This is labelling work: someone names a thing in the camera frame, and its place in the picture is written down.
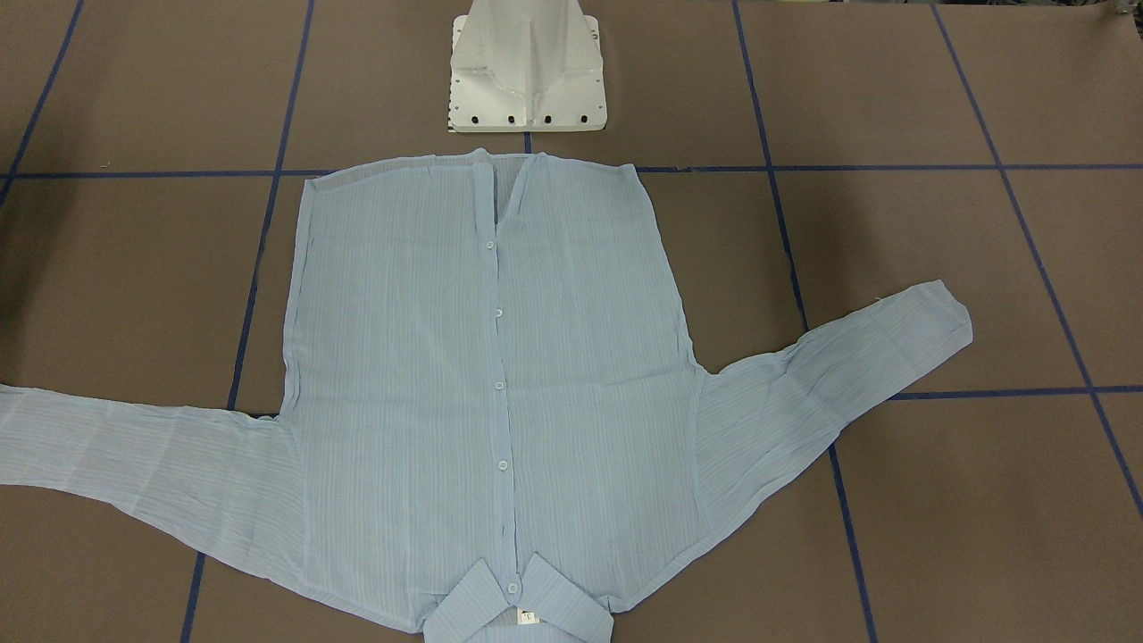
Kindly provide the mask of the light blue button-up shirt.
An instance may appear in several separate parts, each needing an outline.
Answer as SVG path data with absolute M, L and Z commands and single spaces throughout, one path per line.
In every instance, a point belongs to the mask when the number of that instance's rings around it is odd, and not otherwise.
M 275 418 L 3 386 L 1 473 L 429 642 L 608 642 L 973 338 L 935 280 L 711 373 L 633 166 L 395 158 L 305 183 Z

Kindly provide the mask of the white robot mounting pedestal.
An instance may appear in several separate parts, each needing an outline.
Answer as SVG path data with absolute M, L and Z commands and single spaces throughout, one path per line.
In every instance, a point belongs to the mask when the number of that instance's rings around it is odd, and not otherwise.
M 453 132 L 591 132 L 608 122 L 604 46 L 580 1 L 474 1 L 451 24 Z

